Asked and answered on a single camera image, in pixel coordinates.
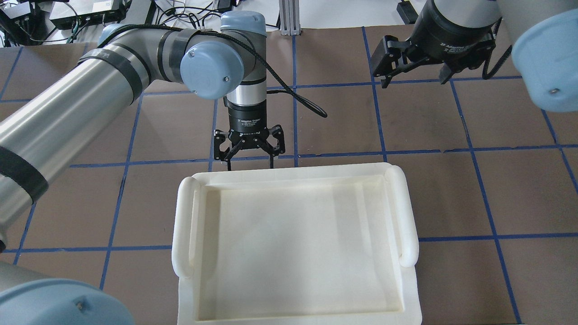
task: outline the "blue tape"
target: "blue tape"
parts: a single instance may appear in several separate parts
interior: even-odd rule
[[[214,155],[215,155],[215,150],[214,150],[214,146],[213,146],[213,140],[214,140],[214,132],[215,129],[217,128],[217,114],[218,114],[218,99],[214,100],[213,103],[213,127],[211,128],[211,143],[210,143],[210,149],[209,149],[209,168],[208,171],[212,172],[213,171],[213,162],[215,161],[214,159]]]
[[[291,37],[292,42],[292,58],[293,58],[293,91],[297,93],[297,44],[295,35]],[[298,147],[298,128],[297,121],[299,120],[297,114],[297,99],[293,98],[293,166],[299,167],[299,147]]]
[[[108,243],[108,250],[106,251],[106,257],[105,257],[105,262],[104,265],[102,267],[102,276],[101,276],[101,283],[100,283],[100,289],[103,290],[104,286],[105,286],[105,280],[106,280],[106,273],[108,271],[108,264],[109,264],[109,260],[110,260],[110,248],[112,247],[112,243],[114,241],[114,233],[116,232],[116,224],[118,222],[118,213],[120,211],[120,205],[121,202],[123,200],[123,193],[124,193],[124,186],[126,184],[127,181],[127,176],[128,176],[128,167],[129,167],[129,163],[131,161],[131,155],[132,155],[132,148],[135,142],[135,135],[136,135],[136,127],[138,126],[138,122],[139,122],[139,116],[140,116],[140,110],[142,107],[142,103],[143,103],[143,95],[141,94],[139,97],[139,103],[138,106],[136,108],[136,115],[135,115],[135,122],[132,126],[132,133],[131,133],[131,140],[128,144],[128,150],[127,150],[127,160],[125,162],[125,167],[124,167],[124,173],[123,173],[123,179],[120,182],[120,188],[118,189],[118,198],[116,201],[116,207],[114,209],[114,218],[112,221],[112,226],[110,228],[110,237],[109,237],[109,243]]]
[[[20,253],[24,249],[24,242],[26,241],[26,235],[28,234],[28,229],[30,229],[30,223],[32,223],[32,217],[34,216],[34,210],[36,210],[36,203],[33,203],[30,207],[30,213],[28,214],[28,219],[26,219],[26,226],[24,226],[24,231],[22,232],[22,237],[20,238],[20,244],[16,250],[16,256],[14,256],[14,265],[18,264],[18,259],[20,258]]]
[[[372,82],[351,82],[351,83],[323,83],[323,84],[298,84],[297,88],[331,88],[331,87],[351,87],[370,86]]]
[[[451,86],[451,92],[454,95],[455,105],[458,109],[458,113],[460,114],[460,118],[462,120],[464,128],[467,130],[468,126],[466,124],[464,113],[463,113],[462,107],[460,105],[460,99],[458,98],[458,93],[455,90],[455,85],[454,85],[454,82],[452,80],[450,80],[450,86]],[[498,253],[498,258],[500,260],[500,266],[502,267],[502,273],[503,273],[504,281],[506,282],[506,288],[507,288],[508,295],[510,297],[510,303],[512,304],[512,311],[514,312],[514,316],[516,317],[516,321],[518,322],[518,324],[520,324],[520,323],[522,323],[522,321],[520,318],[520,313],[518,311],[518,306],[516,304],[516,298],[514,296],[514,291],[512,290],[512,285],[510,283],[510,276],[508,275],[508,272],[507,272],[506,261],[504,260],[504,257],[503,257],[502,248],[501,248],[500,241],[498,238],[498,233],[496,231],[496,226],[494,224],[494,218],[492,217],[492,212],[490,209],[490,203],[489,203],[488,197],[486,195],[486,188],[484,187],[484,182],[481,178],[480,167],[477,164],[476,154],[473,150],[472,140],[470,139],[468,132],[466,132],[466,140],[468,141],[468,148],[470,149],[470,154],[472,156],[472,162],[473,162],[474,169],[476,171],[477,181],[478,181],[478,184],[480,185],[481,196],[482,196],[482,199],[484,201],[484,206],[486,207],[486,213],[488,215],[488,221],[490,223],[490,228],[492,229],[492,235],[494,237],[494,243],[496,245],[496,251]]]
[[[562,161],[564,162],[564,166],[566,166],[566,170],[568,171],[568,175],[570,176],[570,180],[572,180],[572,185],[574,185],[574,191],[576,191],[578,193],[578,183],[576,182],[576,177],[574,176],[574,172],[572,171],[572,167],[570,167],[570,163],[568,163],[568,159],[566,158],[566,153],[564,153],[564,150],[562,149],[563,146],[560,145],[560,143],[558,142],[558,136],[556,135],[556,131],[554,130],[554,126],[552,125],[552,122],[550,121],[550,118],[548,117],[548,114],[546,113],[545,110],[541,110],[542,111],[542,116],[544,117],[544,120],[546,121],[546,125],[548,125],[548,129],[550,130],[550,134],[552,135],[552,138],[554,139],[554,143],[556,144],[554,147],[558,148],[558,150],[560,151],[560,155],[562,155]]]
[[[361,33],[363,34],[363,42],[365,44],[365,54],[367,55],[367,65],[369,68],[369,77],[371,78],[371,90],[373,92],[373,105],[375,107],[375,116],[377,118],[377,131],[379,133],[379,142],[381,144],[381,153],[383,155],[383,161],[387,162],[387,151],[386,151],[386,141],[383,137],[383,130],[381,128],[381,114],[379,112],[379,103],[377,102],[377,90],[375,89],[375,80],[371,75],[371,54],[369,53],[369,44],[367,43],[367,34],[365,33],[365,27],[361,27]]]
[[[378,156],[383,152],[344,152],[344,153],[320,153],[320,154],[300,154],[299,158],[318,158],[318,157],[354,157],[354,156]]]
[[[18,54],[16,54],[16,58],[14,59],[14,63],[12,64],[12,68],[10,69],[10,72],[8,73],[8,77],[6,78],[6,83],[4,83],[4,87],[2,87],[2,91],[0,92],[0,99],[2,99],[2,97],[4,97],[4,93],[6,92],[6,88],[8,88],[8,84],[10,83],[10,78],[12,78],[12,74],[14,73],[14,70],[16,69],[16,64],[18,63],[18,59],[20,58],[20,55],[22,54],[22,49],[24,47],[20,47],[20,49],[18,50]]]

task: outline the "cable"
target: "cable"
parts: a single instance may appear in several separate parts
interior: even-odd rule
[[[126,26],[122,26],[118,29],[116,29],[114,32],[112,32],[105,40],[102,41],[102,43],[100,43],[97,48],[101,49],[104,46],[106,46],[111,40],[113,40],[115,37],[119,36],[120,34],[126,32],[126,31],[130,31],[132,29],[163,29],[163,30],[167,30],[167,31],[182,31],[182,28],[175,28],[175,27],[168,27],[168,26],[161,26],[161,25],[126,25]],[[281,79],[281,77],[277,74],[277,72],[275,72],[275,70],[267,63],[267,61],[265,61],[265,59],[259,54],[257,53],[254,49],[252,49],[250,46],[248,46],[247,44],[241,42],[240,40],[226,35],[226,34],[221,34],[218,32],[213,32],[213,31],[199,31],[197,33],[197,35],[204,35],[204,36],[215,36],[215,37],[219,37],[219,38],[223,38],[226,40],[229,40],[237,45],[239,45],[240,47],[244,48],[245,50],[247,50],[251,55],[253,55],[257,61],[259,61],[273,76],[273,78],[275,78],[275,80],[277,80],[277,82],[279,82],[279,84],[283,87],[282,91],[277,91],[277,92],[271,92],[271,94],[276,94],[276,93],[287,93],[291,96],[293,96],[293,98],[295,98],[298,102],[300,102],[301,104],[303,104],[303,106],[307,107],[308,109],[310,109],[313,113],[321,116],[321,117],[327,117],[327,112],[325,112],[323,110],[323,108],[319,107],[319,105],[315,104],[314,102],[312,102],[311,100],[297,94],[295,91],[293,91],[293,89],[291,89],[284,81],[283,79]]]
[[[192,27],[197,28],[197,25],[199,25],[199,17],[197,17],[195,14],[191,12],[188,14],[188,19],[189,21],[191,21]]]
[[[494,37],[496,37],[498,35],[498,30],[500,28],[501,22],[502,22],[502,18],[500,17],[500,19],[498,19],[498,21],[496,22],[496,25],[494,26]],[[490,56],[488,56],[488,58],[484,62],[484,68],[481,71],[481,78],[484,80],[488,80],[488,79],[492,78],[496,74],[496,72],[498,70],[500,70],[500,68],[506,62],[507,58],[510,57],[511,53],[512,53],[512,46],[510,45],[506,49],[506,51],[504,51],[504,54],[502,54],[502,56],[498,59],[498,62],[496,62],[496,64],[492,68],[492,70],[490,70],[490,72],[488,72],[488,68],[490,67],[490,59],[492,58],[492,54],[490,53]]]
[[[230,40],[233,43],[236,43],[237,45],[239,45],[240,47],[244,48],[245,50],[247,50],[249,53],[251,53],[263,66],[265,66],[265,68],[271,73],[271,75],[273,76],[273,78],[275,78],[275,80],[277,80],[277,82],[279,82],[279,84],[281,85],[281,87],[283,87],[284,91],[278,91],[277,93],[287,93],[291,96],[293,96],[293,98],[295,98],[298,102],[300,102],[301,104],[303,104],[303,106],[307,107],[308,109],[310,109],[313,113],[321,116],[321,117],[327,117],[327,112],[325,112],[323,110],[323,108],[319,107],[319,105],[315,104],[314,102],[310,101],[309,99],[297,94],[295,91],[293,91],[293,89],[291,89],[284,81],[283,79],[281,79],[281,77],[277,74],[277,72],[275,72],[275,70],[273,70],[273,68],[267,63],[267,61],[265,61],[265,59],[259,54],[257,53],[254,49],[252,49],[250,46],[248,46],[247,44],[241,42],[240,40],[226,35],[226,34],[221,34],[218,32],[199,32],[198,35],[205,35],[205,36],[216,36],[219,38],[224,38],[226,40]]]
[[[504,54],[502,54],[502,57],[500,57],[498,59],[498,62],[496,62],[496,65],[494,65],[494,67],[492,68],[492,70],[488,73],[488,67],[490,66],[490,58],[492,57],[492,55],[490,54],[490,56],[487,58],[487,60],[484,62],[484,69],[481,72],[481,78],[484,80],[488,80],[490,78],[492,78],[496,72],[498,70],[500,70],[500,68],[502,67],[502,65],[504,64],[504,62],[506,62],[507,58],[510,56],[510,54],[512,53],[512,46],[510,45],[506,51],[504,52]]]
[[[210,13],[204,15],[203,18],[202,18],[202,21],[201,21],[201,24],[203,25],[203,27],[205,26],[205,19],[207,19],[207,18],[210,17],[210,16],[217,16],[217,17],[219,17],[219,18],[221,17],[220,14],[216,14],[216,13],[214,13],[214,12],[210,12]]]
[[[41,43],[48,43],[48,42],[60,42],[62,40],[67,40],[68,38],[65,39],[56,39],[56,40],[46,40],[48,39],[48,37],[50,37],[50,35],[52,35],[52,33],[56,30],[56,27],[54,27],[49,33],[48,35],[46,35],[46,37],[44,38],[44,40],[37,40],[37,39],[33,39],[32,37],[29,37],[30,40],[33,40],[34,42],[41,42]]]
[[[68,3],[68,2],[63,2],[68,8],[70,8],[72,10],[72,12],[74,12],[74,17],[76,18],[76,21],[80,21],[80,17],[78,16],[78,12],[76,12],[76,10]]]
[[[197,10],[201,10],[199,13],[201,13],[201,12],[203,12],[203,11],[214,12],[214,13],[218,13],[218,12],[219,12],[218,10],[207,9],[208,6],[207,6],[207,8],[192,7],[192,6],[172,7],[172,8],[169,8],[169,9],[167,9],[167,10],[164,10],[160,15],[157,16],[157,24],[160,22],[160,20],[161,20],[161,18],[162,18],[163,16],[167,16],[167,13],[168,13],[168,12],[170,12],[171,10],[176,10],[176,9],[180,9],[180,8],[183,8],[183,9],[197,9]]]
[[[72,34],[70,36],[70,42],[74,42],[76,40],[76,38],[78,37],[78,34],[86,27],[88,26],[88,22],[90,19],[86,20],[86,23],[84,23],[84,25],[82,25],[79,29],[76,30],[76,32],[74,32],[74,34]]]
[[[156,24],[157,24],[157,25],[166,25],[168,22],[174,21],[174,20],[179,20],[179,21],[182,21],[182,22],[185,23],[185,24],[188,24],[187,21],[182,20],[181,18],[188,18],[189,20],[191,20],[191,18],[185,13],[185,8],[183,8],[183,12],[181,12],[181,13],[176,13],[176,9],[178,9],[178,8],[180,8],[180,7],[177,7],[177,6],[175,5],[175,2],[182,3],[183,6],[186,6],[186,3],[185,3],[184,1],[173,0],[173,4],[172,4],[171,9],[174,9],[174,10],[175,10],[175,13],[172,14],[172,15],[170,15],[169,17],[167,17],[167,19],[161,23],[161,22],[160,22],[160,18],[161,18],[161,17],[159,16],[159,12],[157,12],[157,20],[156,20]],[[155,1],[154,3],[155,3],[155,5],[157,6],[157,10],[162,10],[162,8],[156,3],[156,1]]]

